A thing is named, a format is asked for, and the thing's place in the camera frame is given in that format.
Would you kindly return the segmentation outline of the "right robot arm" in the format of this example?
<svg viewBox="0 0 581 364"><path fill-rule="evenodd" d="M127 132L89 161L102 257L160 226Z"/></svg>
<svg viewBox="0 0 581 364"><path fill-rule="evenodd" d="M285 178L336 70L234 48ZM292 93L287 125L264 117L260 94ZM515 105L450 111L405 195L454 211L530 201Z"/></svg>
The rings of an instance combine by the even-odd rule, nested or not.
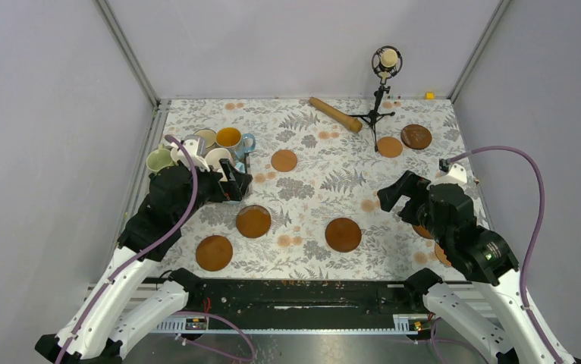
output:
<svg viewBox="0 0 581 364"><path fill-rule="evenodd" d="M521 270L506 241L479 225L473 200L464 192L465 168L454 164L434 181L406 171L377 192L389 212L402 196L402 221L424 228L442 248L451 266L479 292L499 324L465 303L432 270L424 268L406 282L408 309L426 309L448 323L478 350L487 363L578 363L551 333L542 317L531 319L520 287Z"/></svg>

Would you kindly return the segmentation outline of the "dark scuffed brown coaster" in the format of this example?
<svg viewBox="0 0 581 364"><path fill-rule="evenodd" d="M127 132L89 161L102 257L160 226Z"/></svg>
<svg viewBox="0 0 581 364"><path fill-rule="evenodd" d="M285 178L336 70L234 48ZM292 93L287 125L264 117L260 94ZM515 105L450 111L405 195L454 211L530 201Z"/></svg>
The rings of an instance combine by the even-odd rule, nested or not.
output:
<svg viewBox="0 0 581 364"><path fill-rule="evenodd" d="M426 127L409 124L400 132L400 138L405 146L411 149L426 149L432 142L432 134Z"/></svg>

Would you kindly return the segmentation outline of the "woven rattan coaster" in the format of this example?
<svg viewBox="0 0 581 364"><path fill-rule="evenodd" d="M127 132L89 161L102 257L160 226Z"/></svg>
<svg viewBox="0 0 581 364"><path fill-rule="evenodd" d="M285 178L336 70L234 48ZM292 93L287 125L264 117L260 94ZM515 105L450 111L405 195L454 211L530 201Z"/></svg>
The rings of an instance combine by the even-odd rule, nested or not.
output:
<svg viewBox="0 0 581 364"><path fill-rule="evenodd" d="M451 262L448 260L444 250L438 244L435 244L435 256L441 264L451 267Z"/></svg>

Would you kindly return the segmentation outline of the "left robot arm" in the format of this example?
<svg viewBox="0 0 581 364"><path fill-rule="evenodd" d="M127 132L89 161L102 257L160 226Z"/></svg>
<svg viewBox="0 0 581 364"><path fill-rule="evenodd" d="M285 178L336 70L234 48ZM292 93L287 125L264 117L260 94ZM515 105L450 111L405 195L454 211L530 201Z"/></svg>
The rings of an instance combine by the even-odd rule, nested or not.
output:
<svg viewBox="0 0 581 364"><path fill-rule="evenodd" d="M104 274L74 317L35 350L53 363L120 363L157 325L178 309L198 310L202 288L169 280L124 314L137 288L181 238L181 227L210 202L241 201L253 176L228 160L218 170L179 163L149 176L149 192L126 223Z"/></svg>

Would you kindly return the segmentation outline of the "glossy brown coaster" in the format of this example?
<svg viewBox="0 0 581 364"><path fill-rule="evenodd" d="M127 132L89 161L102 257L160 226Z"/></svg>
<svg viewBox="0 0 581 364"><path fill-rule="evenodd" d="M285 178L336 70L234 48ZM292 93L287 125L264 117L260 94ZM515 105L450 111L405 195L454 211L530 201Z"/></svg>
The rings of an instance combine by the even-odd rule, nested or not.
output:
<svg viewBox="0 0 581 364"><path fill-rule="evenodd" d="M236 217L237 230L247 238L258 238L267 234L272 225L270 212L259 205L246 206Z"/></svg>

